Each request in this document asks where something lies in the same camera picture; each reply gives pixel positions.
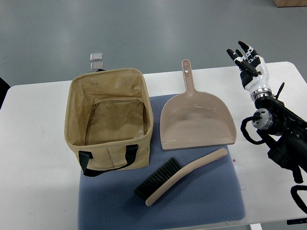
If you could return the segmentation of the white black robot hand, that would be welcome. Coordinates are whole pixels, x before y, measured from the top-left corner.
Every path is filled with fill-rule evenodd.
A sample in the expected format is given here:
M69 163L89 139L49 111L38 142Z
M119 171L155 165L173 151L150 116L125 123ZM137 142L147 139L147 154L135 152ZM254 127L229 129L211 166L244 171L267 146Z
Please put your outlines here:
M227 53L240 69L243 88L249 92L252 101L261 97L272 97L272 90L268 84L269 74L266 63L257 51L250 45L238 41L244 51L227 49Z

